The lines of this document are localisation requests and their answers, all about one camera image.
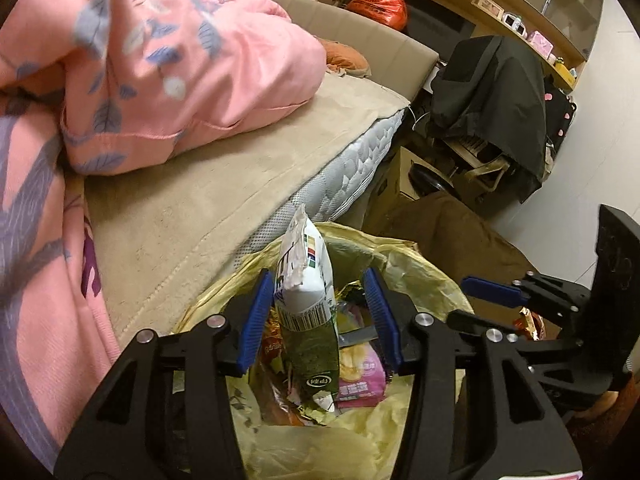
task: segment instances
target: yellow plastic bag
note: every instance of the yellow plastic bag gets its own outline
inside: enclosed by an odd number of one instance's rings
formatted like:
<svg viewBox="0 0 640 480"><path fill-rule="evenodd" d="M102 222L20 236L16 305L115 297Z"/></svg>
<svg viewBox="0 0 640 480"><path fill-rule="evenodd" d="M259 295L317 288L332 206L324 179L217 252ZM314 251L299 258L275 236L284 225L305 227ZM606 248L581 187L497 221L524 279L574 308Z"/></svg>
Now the yellow plastic bag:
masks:
<svg viewBox="0 0 640 480"><path fill-rule="evenodd" d="M324 237L339 290L377 267L392 290L409 295L418 310L444 320L454 309L472 312L453 280L415 250L415 244L378 238L331 222L316 227ZM251 289L258 273L273 269L280 239L249 254L238 271L211 285L187 310L174 332L190 330L222 310L230 298ZM458 391L462 373L457 375ZM325 428L268 426L249 384L227 379L236 437L252 480L386 480L404 431L412 378L395 377L375 408L355 408Z"/></svg>

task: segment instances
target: beige mattress pad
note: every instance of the beige mattress pad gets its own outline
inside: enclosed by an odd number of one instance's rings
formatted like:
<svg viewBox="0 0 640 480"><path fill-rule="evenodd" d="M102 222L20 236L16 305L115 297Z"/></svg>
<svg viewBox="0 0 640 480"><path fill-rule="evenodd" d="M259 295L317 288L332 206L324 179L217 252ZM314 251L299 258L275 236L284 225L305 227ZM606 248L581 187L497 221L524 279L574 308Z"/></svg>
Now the beige mattress pad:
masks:
<svg viewBox="0 0 640 480"><path fill-rule="evenodd" d="M408 105L373 81L327 73L289 117L165 164L91 177L98 269L122 347L169 333L229 256L375 120Z"/></svg>

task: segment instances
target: black jacket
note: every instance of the black jacket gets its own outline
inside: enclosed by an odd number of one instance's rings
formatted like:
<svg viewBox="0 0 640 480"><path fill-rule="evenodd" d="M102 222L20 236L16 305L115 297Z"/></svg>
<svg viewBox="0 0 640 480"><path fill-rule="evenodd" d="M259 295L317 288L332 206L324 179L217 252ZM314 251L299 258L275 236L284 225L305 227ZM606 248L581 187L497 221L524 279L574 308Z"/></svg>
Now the black jacket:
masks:
<svg viewBox="0 0 640 480"><path fill-rule="evenodd" d="M524 202L542 185L545 168L545 86L542 62L524 42L503 36L460 41L431 83L429 134L476 136L514 161Z"/></svg>

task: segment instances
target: cardboard box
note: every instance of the cardboard box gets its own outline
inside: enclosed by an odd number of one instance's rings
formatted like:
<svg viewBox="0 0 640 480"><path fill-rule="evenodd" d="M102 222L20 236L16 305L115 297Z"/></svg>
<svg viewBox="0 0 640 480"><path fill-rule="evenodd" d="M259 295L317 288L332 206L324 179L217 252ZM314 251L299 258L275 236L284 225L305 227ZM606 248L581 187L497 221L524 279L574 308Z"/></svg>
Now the cardboard box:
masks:
<svg viewBox="0 0 640 480"><path fill-rule="evenodd" d="M446 178L415 153L400 147L386 170L385 176L371 193L362 223L364 232L372 235L380 234L400 206L420 198L409 181L409 170L414 163L427 166Z"/></svg>

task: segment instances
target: pink box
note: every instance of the pink box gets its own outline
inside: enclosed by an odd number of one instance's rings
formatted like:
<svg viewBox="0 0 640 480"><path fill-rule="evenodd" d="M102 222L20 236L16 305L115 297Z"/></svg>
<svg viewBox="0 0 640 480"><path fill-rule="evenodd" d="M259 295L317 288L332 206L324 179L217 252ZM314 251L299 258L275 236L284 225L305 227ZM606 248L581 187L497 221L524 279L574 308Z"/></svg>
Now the pink box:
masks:
<svg viewBox="0 0 640 480"><path fill-rule="evenodd" d="M529 41L531 46L535 48L540 53L540 56L545 59L549 57L549 54L551 54L551 51L554 49L553 44L537 30L534 30L529 34L527 41Z"/></svg>

